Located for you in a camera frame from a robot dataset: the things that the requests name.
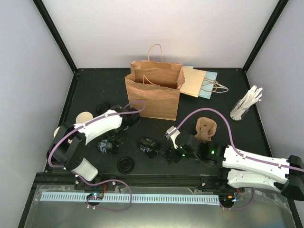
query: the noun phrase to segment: brown paper bag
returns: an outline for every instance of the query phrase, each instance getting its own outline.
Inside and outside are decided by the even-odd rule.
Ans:
[[[132,62],[131,74],[125,77],[129,102],[142,100],[146,103],[141,116],[176,120],[180,88],[185,82],[182,65],[150,61],[152,47],[148,51],[148,60]],[[131,106],[141,109],[141,104]]]

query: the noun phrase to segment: white wall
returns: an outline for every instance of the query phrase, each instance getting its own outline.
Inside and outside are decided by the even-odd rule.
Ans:
[[[248,77],[263,87],[258,109],[274,156],[304,161],[304,1],[289,1]],[[304,222],[304,202],[296,202]]]
[[[44,0],[77,67],[243,67],[278,0]],[[159,56],[155,48],[153,59]]]
[[[0,227],[18,226],[72,72],[31,0],[0,7]]]

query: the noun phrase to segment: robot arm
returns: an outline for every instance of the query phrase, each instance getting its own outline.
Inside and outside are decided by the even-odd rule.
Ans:
[[[212,182],[205,185],[206,188],[217,188],[217,186],[223,185],[235,189],[243,187],[263,188],[280,192],[287,198],[304,201],[304,174],[285,168],[286,166],[304,168],[299,157],[292,155],[289,159],[270,158],[238,150],[244,155],[241,157],[232,146],[220,146],[216,142],[204,144],[193,135],[175,131],[175,129],[175,127],[171,127],[166,131],[166,137],[172,140],[175,153],[214,165],[215,168],[220,164],[221,168],[217,179],[205,178],[206,181]],[[277,163],[279,166],[256,162],[246,157]]]
[[[138,113],[135,114],[118,114],[129,111],[136,111],[131,108],[126,110],[121,106],[117,105],[108,110],[105,114],[105,118],[100,119],[99,116],[84,122],[76,123],[74,125],[64,123],[60,126],[58,133],[56,134],[49,150],[48,154],[52,151],[54,146],[69,132],[72,130],[84,126],[84,128],[78,130],[71,138],[65,140],[55,150],[53,154],[53,162],[58,162],[65,170],[72,171],[76,174],[81,175],[87,181],[93,180],[99,173],[98,169],[92,165],[84,157],[85,146],[95,139],[96,137],[107,133],[107,137],[110,140],[117,140],[125,136],[125,130],[134,125],[140,118]]]

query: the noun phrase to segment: black tabletop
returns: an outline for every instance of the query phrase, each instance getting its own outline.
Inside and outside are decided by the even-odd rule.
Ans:
[[[152,118],[141,118],[138,125],[128,129],[128,135],[120,145],[117,155],[101,154],[97,149],[100,138],[91,141],[86,147],[85,157],[99,169],[101,173],[118,174],[117,162],[122,157],[131,157],[135,161],[135,168],[129,175],[202,175],[212,174],[211,167],[196,161],[182,159],[179,163],[167,164],[157,155],[150,159],[139,150],[137,144],[143,137],[149,137],[168,148],[171,143],[164,137],[164,133],[171,126],[177,126],[190,112],[202,108],[214,108],[221,112],[231,126],[234,143],[237,148],[264,156],[270,156],[254,107],[241,121],[234,121],[229,113],[235,103],[241,99],[249,89],[246,75],[237,69],[219,69],[217,80],[229,88],[227,93],[213,93],[211,99],[195,98],[181,94],[176,121],[167,121]],[[130,73],[128,69],[83,69],[78,73],[75,90],[68,107],[65,121],[75,123],[78,114],[88,111],[94,117],[98,116],[95,108],[100,102],[110,105],[126,105],[128,103],[124,77]],[[196,134],[195,125],[199,117],[208,117],[216,121],[217,131],[212,137],[213,141],[230,144],[228,131],[224,121],[215,113],[204,111],[193,115],[180,130]]]

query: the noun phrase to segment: bag handle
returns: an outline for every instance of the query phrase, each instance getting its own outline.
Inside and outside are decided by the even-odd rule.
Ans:
[[[151,49],[152,49],[154,46],[156,46],[156,45],[160,46],[160,49],[162,48],[160,44],[154,44],[154,45],[149,49],[149,51],[148,51],[148,61],[149,61],[150,51],[151,51]]]
[[[160,87],[160,85],[157,85],[157,84],[154,84],[154,83],[152,83],[152,82],[150,82],[150,80],[146,77],[146,75],[142,75],[142,83],[144,84],[144,79],[147,79],[147,81],[151,84],[151,85],[153,85],[153,86],[159,86]]]

